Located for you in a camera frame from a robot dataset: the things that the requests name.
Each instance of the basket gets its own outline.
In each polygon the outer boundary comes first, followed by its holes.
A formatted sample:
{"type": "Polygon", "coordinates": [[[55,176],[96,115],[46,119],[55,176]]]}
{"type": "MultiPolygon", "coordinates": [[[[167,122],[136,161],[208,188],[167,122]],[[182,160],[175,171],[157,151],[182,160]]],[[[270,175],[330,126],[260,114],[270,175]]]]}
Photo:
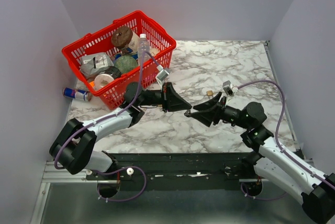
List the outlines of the basket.
{"type": "MultiPolygon", "coordinates": [[[[78,41],[66,46],[62,50],[62,53],[68,60],[69,66],[74,74],[87,86],[88,90],[94,96],[100,97],[110,110],[122,104],[124,101],[123,94],[125,93],[127,85],[131,82],[138,82],[140,68],[137,67],[127,74],[123,74],[120,78],[96,91],[80,72],[80,57],[105,52],[113,58],[113,55],[120,52],[120,50],[111,43],[111,36],[115,30],[121,26],[130,27],[132,31],[138,35],[141,33],[147,34],[150,46],[160,50],[155,56],[155,59],[164,68],[170,66],[172,50],[176,47],[176,41],[170,37],[156,21],[139,10],[123,18],[116,19],[106,28],[94,34],[89,33],[78,41]]],[[[155,82],[155,77],[158,73],[156,67],[156,64],[154,64],[151,59],[144,63],[142,78],[142,86],[144,88],[155,82]]]]}

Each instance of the marble table top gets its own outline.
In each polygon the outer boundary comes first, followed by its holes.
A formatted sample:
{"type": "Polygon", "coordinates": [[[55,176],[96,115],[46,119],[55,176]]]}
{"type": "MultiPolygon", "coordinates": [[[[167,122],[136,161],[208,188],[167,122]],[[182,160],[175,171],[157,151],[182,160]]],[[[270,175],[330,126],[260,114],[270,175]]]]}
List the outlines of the marble table top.
{"type": "MultiPolygon", "coordinates": [[[[230,80],[241,85],[251,80],[274,79],[265,48],[259,41],[177,41],[170,65],[175,90],[193,106],[222,91],[222,83],[230,80]]],[[[85,89],[78,81],[77,88],[85,89]]],[[[276,88],[270,84],[245,87],[229,103],[242,109],[251,101],[262,103],[267,120],[264,125],[275,131],[281,111],[281,100],[276,88]]],[[[250,152],[240,134],[239,127],[219,123],[210,128],[195,119],[186,118],[184,111],[164,113],[160,108],[145,109],[139,123],[101,139],[94,150],[115,153],[191,153],[191,152],[250,152]]],[[[98,97],[87,103],[73,100],[69,119],[94,119],[110,112],[98,97]]],[[[284,118],[280,127],[280,140],[294,151],[288,122],[284,118]]]]}

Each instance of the green round object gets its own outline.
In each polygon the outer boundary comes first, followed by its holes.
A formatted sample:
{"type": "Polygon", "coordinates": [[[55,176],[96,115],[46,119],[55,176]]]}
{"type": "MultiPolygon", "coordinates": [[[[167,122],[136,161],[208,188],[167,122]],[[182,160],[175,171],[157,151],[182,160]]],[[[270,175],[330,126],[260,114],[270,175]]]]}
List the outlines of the green round object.
{"type": "Polygon", "coordinates": [[[132,56],[123,55],[115,60],[114,66],[118,68],[122,74],[125,74],[135,69],[138,63],[132,56]]]}

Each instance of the plastic bottle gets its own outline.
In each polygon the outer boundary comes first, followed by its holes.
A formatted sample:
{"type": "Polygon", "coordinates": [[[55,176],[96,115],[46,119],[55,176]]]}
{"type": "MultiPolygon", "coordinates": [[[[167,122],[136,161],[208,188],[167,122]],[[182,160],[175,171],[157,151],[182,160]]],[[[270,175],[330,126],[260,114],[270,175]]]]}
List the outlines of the plastic bottle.
{"type": "MultiPolygon", "coordinates": [[[[138,54],[138,65],[141,65],[142,61],[142,54],[144,51],[149,51],[150,45],[147,41],[147,35],[146,34],[140,34],[140,41],[137,48],[137,54],[138,54]]],[[[145,54],[143,63],[147,62],[150,59],[148,54],[145,54]]]]}

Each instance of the energy drink can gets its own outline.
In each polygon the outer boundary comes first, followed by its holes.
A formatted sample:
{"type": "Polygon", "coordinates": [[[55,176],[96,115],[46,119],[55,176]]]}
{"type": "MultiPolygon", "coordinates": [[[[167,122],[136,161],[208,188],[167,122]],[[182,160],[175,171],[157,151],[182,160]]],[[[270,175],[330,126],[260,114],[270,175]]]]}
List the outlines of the energy drink can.
{"type": "Polygon", "coordinates": [[[84,91],[82,89],[71,89],[71,88],[64,88],[63,95],[65,97],[70,97],[81,101],[90,101],[93,97],[92,93],[89,91],[84,91]]]}

